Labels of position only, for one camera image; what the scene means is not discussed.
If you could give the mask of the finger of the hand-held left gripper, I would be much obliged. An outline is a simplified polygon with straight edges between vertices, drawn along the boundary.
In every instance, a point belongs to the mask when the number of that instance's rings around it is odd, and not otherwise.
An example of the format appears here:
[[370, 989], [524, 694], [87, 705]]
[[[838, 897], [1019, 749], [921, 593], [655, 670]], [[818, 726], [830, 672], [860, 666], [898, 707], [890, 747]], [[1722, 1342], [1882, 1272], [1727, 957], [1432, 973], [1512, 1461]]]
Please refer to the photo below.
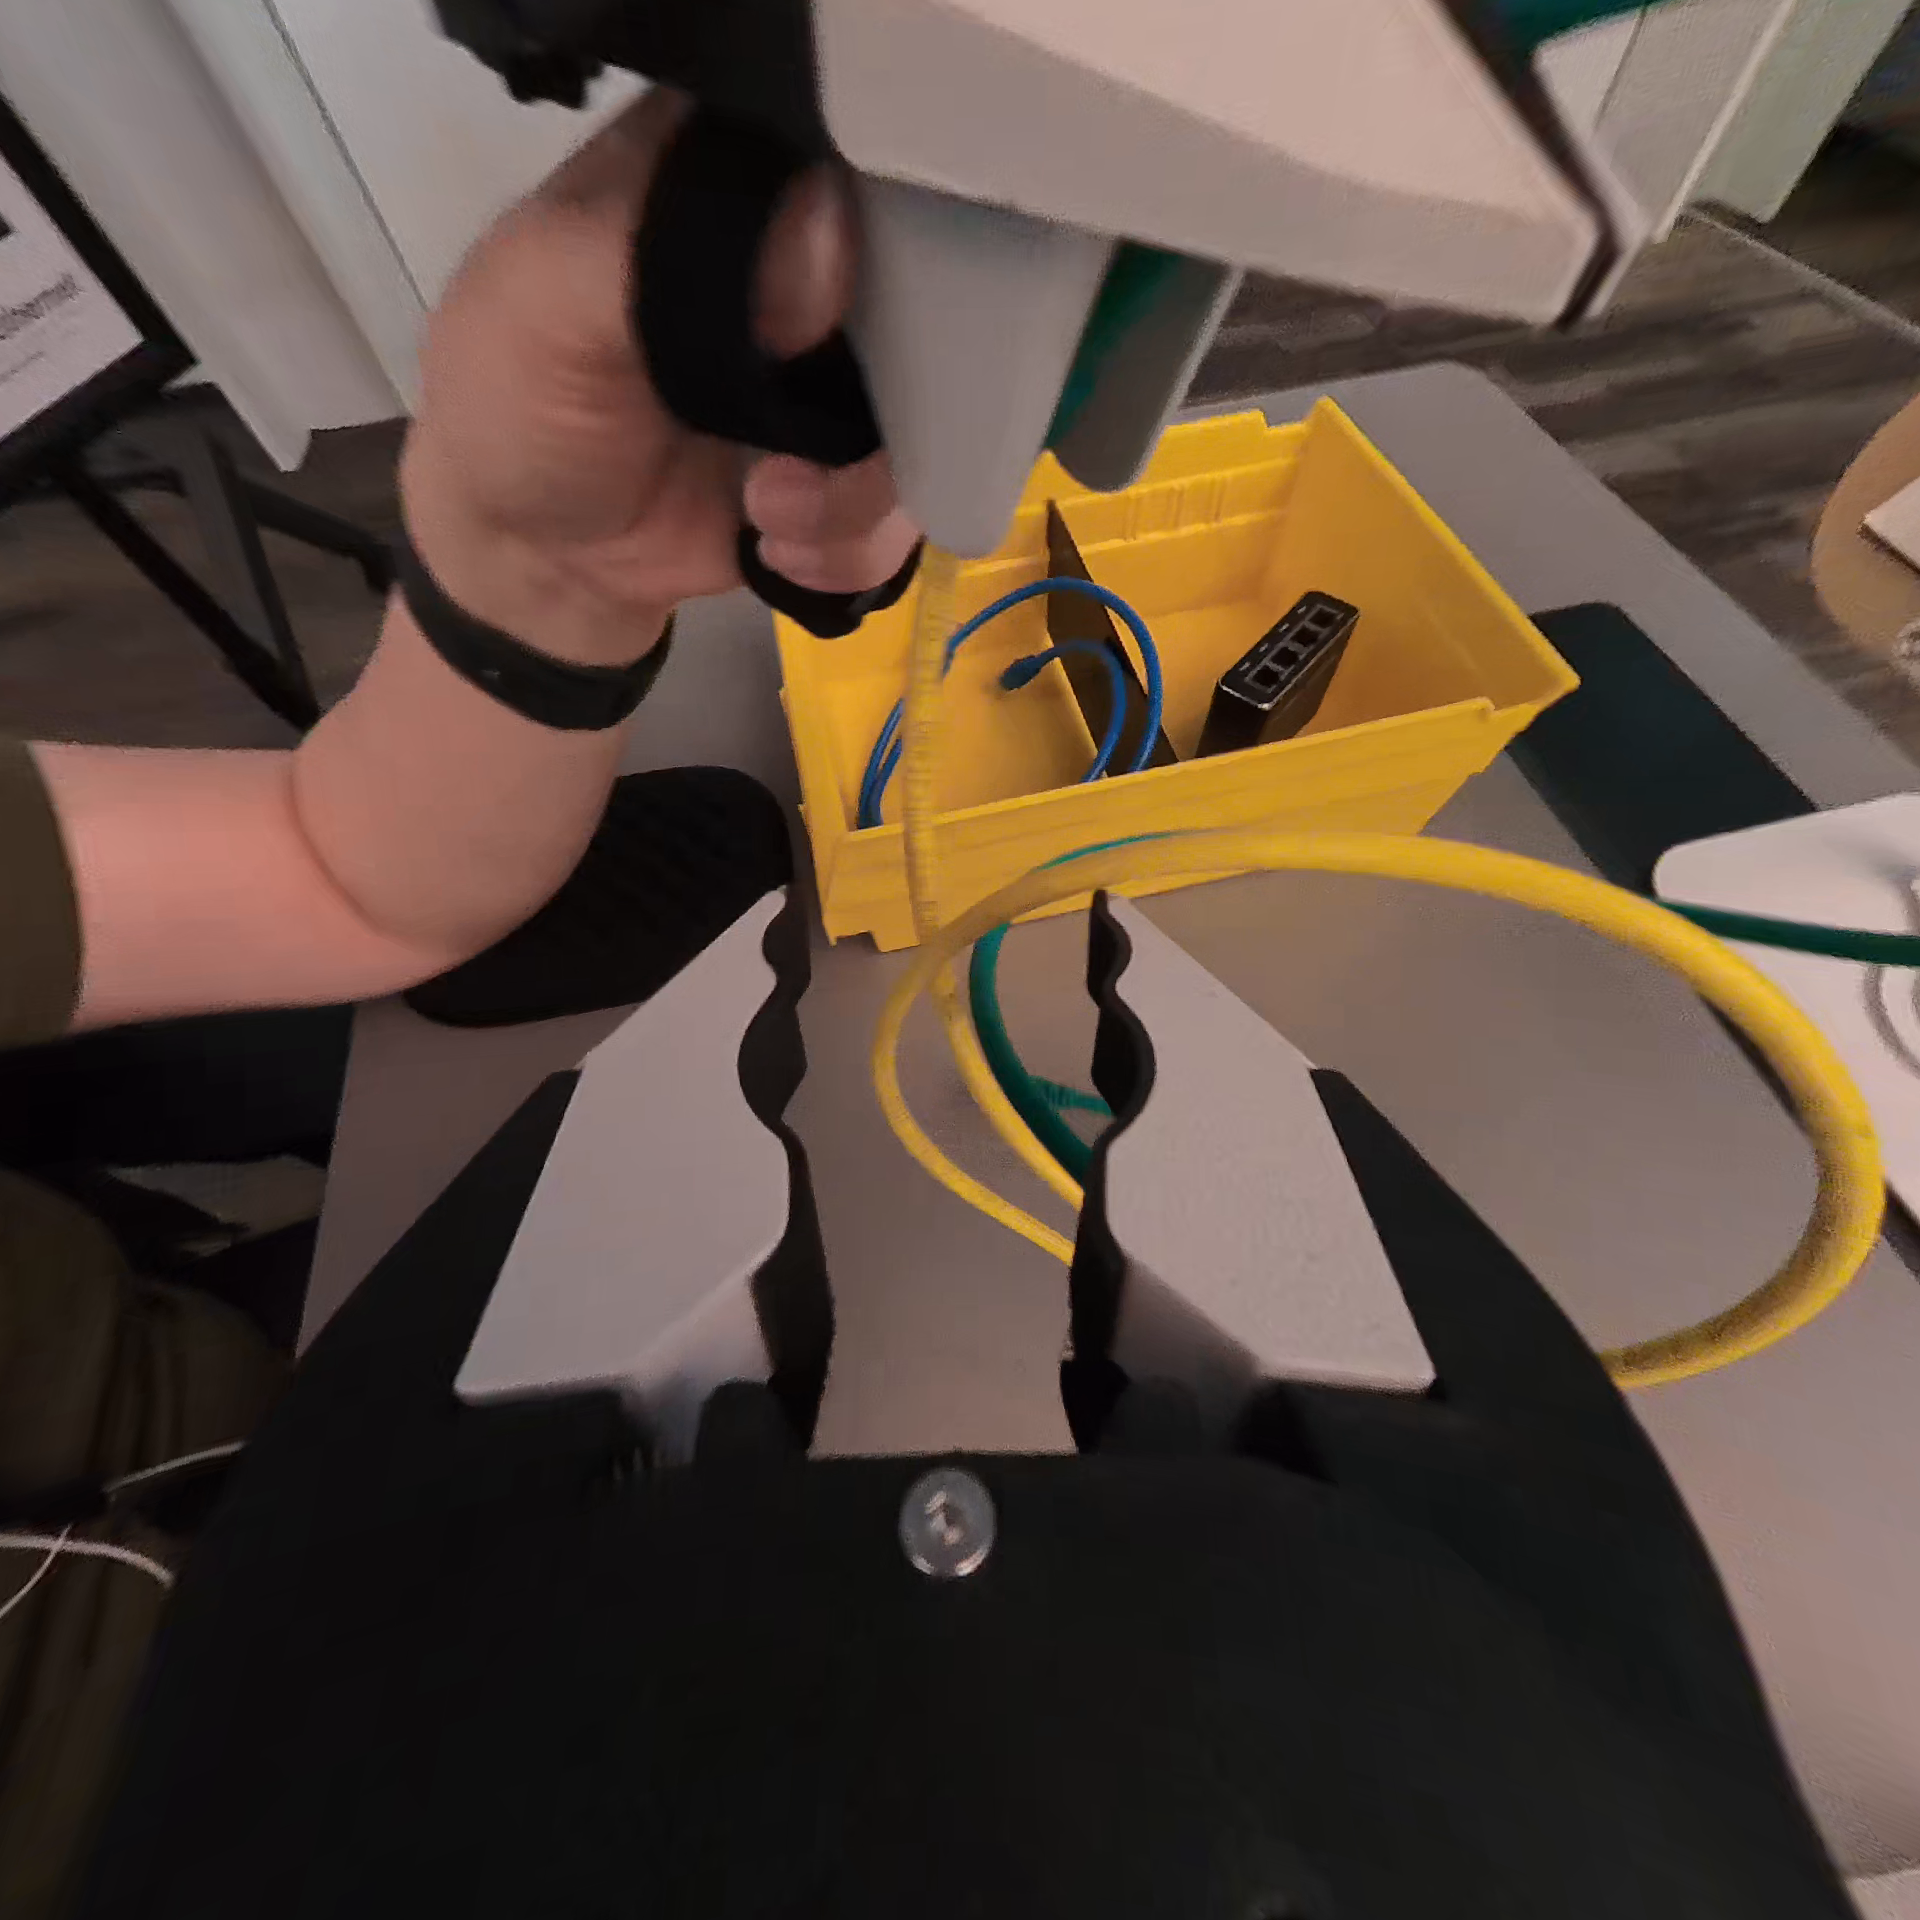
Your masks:
[[1622, 259], [1492, 5], [823, 2], [811, 35], [835, 148], [891, 185], [1540, 325]]
[[1545, 48], [1553, 42], [1595, 32], [1622, 16], [1639, 16], [1632, 2], [1466, 2], [1462, 29], [1478, 57], [1515, 107], [1550, 166], [1593, 218], [1592, 257], [1575, 276], [1570, 302], [1604, 299], [1644, 240], [1641, 210], [1603, 156], [1598, 132], [1553, 96], [1545, 82]]

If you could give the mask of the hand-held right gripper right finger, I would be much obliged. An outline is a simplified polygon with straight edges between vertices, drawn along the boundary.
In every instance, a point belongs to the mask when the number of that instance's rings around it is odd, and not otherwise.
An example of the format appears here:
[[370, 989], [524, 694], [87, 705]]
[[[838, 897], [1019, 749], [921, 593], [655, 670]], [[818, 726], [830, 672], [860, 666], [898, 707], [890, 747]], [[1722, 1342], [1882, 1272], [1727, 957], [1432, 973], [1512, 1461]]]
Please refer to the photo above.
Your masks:
[[1089, 907], [1089, 994], [1111, 1116], [1068, 1280], [1074, 1446], [1097, 1452], [1138, 1386], [1168, 1386], [1207, 1441], [1274, 1386], [1427, 1392], [1434, 1363], [1307, 1057], [1119, 894]]

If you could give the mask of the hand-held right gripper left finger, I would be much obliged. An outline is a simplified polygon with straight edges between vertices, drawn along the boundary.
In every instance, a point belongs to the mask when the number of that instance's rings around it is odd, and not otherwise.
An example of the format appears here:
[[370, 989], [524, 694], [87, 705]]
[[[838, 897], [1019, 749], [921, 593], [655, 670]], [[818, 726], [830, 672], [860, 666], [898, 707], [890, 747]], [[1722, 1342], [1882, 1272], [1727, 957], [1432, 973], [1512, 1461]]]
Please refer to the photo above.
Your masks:
[[580, 1061], [466, 1355], [470, 1408], [601, 1392], [648, 1456], [767, 1392], [802, 1456], [835, 1310], [807, 1153], [809, 934], [790, 884], [747, 906]]

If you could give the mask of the yellow plastic bin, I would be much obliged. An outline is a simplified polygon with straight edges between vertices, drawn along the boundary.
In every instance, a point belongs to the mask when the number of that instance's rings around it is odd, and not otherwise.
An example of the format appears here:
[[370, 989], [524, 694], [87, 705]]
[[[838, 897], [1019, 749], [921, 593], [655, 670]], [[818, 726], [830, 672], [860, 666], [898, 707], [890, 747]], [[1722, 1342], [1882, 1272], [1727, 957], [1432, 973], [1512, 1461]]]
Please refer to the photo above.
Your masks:
[[[1138, 833], [1279, 828], [1419, 833], [1578, 685], [1514, 596], [1330, 397], [1303, 420], [1260, 412], [1168, 428], [1124, 492], [1076, 486], [1049, 454], [1008, 538], [958, 570], [953, 617], [1043, 578], [1056, 505], [1096, 586], [1159, 644], [1178, 760], [1083, 777], [1097, 755], [1062, 666], [1034, 689], [1000, 675], [1047, 641], [1046, 605], [998, 617], [944, 685], [944, 916], [1049, 857]], [[1303, 594], [1359, 628], [1303, 733], [1196, 760], [1222, 675]]]

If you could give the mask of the black ethernet switch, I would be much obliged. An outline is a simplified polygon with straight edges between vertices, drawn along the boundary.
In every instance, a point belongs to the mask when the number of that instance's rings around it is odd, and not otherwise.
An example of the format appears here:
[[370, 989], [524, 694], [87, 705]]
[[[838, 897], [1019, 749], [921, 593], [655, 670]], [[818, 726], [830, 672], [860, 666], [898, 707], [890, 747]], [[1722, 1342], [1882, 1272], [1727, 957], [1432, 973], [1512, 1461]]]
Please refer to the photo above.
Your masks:
[[1297, 739], [1319, 713], [1360, 624], [1360, 611], [1306, 593], [1215, 685], [1193, 756], [1249, 753]]

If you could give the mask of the person's left forearm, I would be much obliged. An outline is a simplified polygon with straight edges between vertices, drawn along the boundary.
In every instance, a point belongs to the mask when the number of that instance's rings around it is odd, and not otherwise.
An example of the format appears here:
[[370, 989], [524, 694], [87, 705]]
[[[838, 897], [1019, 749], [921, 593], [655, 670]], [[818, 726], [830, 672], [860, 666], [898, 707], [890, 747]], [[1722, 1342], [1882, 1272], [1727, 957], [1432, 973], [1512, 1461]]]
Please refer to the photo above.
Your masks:
[[287, 753], [4, 740], [8, 1046], [411, 989], [527, 923], [587, 848], [631, 717], [537, 726], [391, 594]]

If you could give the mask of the person's left hand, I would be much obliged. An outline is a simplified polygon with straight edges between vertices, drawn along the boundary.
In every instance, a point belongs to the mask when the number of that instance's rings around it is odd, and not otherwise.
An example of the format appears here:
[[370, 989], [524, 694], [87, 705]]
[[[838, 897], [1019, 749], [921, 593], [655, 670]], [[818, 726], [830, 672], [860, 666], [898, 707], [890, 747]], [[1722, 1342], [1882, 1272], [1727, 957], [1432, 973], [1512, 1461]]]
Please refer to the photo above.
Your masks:
[[827, 593], [888, 582], [919, 539], [882, 454], [747, 452], [655, 394], [633, 233], [686, 120], [675, 90], [638, 94], [474, 240], [423, 333], [408, 538], [463, 611], [562, 658], [606, 666], [739, 588], [745, 523], [772, 571]]

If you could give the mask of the black wrist rest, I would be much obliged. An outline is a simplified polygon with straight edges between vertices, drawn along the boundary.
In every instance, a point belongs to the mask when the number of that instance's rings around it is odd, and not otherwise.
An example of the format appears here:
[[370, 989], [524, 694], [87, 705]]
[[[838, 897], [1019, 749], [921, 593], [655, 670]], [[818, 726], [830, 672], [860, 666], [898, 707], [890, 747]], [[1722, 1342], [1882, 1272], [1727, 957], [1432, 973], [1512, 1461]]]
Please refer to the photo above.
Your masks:
[[793, 876], [785, 806], [752, 774], [724, 765], [625, 774], [562, 886], [403, 1004], [450, 1028], [636, 1006]]

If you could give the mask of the black bin divider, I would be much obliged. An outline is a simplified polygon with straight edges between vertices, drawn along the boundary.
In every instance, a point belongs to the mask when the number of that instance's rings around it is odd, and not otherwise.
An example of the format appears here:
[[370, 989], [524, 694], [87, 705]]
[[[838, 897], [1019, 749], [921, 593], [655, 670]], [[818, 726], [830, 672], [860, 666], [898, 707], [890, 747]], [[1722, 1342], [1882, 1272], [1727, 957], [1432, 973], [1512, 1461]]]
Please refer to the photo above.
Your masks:
[[1121, 616], [1089, 593], [1092, 574], [1055, 498], [1046, 508], [1046, 538], [1047, 577], [1073, 582], [1073, 590], [1047, 594], [1047, 641], [1096, 747], [1113, 733], [1099, 773], [1119, 777], [1176, 765], [1163, 723], [1147, 721], [1146, 657]]

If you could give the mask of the tan backing board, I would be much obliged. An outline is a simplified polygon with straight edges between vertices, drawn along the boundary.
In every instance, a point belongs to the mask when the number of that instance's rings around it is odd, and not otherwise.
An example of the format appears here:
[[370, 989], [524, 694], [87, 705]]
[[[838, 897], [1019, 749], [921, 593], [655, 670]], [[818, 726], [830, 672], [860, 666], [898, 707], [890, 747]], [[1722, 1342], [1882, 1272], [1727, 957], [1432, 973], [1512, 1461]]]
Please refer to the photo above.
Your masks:
[[1858, 451], [1822, 509], [1811, 571], [1818, 601], [1872, 660], [1918, 690], [1918, 571], [1862, 536], [1863, 516], [1918, 475], [1918, 397]]

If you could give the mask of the black wristband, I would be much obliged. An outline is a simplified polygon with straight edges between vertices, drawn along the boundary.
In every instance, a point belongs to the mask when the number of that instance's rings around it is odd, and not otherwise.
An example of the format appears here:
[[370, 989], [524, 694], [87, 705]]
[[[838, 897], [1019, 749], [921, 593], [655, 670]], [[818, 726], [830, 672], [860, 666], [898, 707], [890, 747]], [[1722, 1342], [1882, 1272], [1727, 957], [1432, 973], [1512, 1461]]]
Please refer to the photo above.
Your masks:
[[426, 646], [470, 689], [520, 721], [564, 733], [625, 726], [659, 684], [679, 619], [670, 616], [656, 644], [620, 666], [572, 662], [531, 646], [459, 608], [420, 562], [408, 538], [391, 549], [401, 603]]

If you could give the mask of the dark desk mat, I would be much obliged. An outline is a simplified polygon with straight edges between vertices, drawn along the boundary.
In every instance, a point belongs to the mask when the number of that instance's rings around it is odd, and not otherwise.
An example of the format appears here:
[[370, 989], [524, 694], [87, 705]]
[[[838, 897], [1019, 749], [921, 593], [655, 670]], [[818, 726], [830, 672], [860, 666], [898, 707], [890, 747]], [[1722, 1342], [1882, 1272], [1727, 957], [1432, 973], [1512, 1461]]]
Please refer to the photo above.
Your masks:
[[1622, 608], [1545, 608], [1531, 624], [1578, 685], [1508, 760], [1604, 880], [1648, 897], [1670, 850], [1815, 812]]

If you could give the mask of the framed marker sign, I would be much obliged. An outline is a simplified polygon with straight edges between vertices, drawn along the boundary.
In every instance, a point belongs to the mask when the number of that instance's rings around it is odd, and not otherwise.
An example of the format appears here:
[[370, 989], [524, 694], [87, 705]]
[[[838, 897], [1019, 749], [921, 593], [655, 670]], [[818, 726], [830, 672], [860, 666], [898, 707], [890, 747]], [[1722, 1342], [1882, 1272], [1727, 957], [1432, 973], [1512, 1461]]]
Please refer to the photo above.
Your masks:
[[268, 538], [351, 562], [385, 601], [390, 547], [239, 459], [233, 409], [57, 162], [2, 106], [2, 505], [62, 498], [288, 729], [322, 713]]

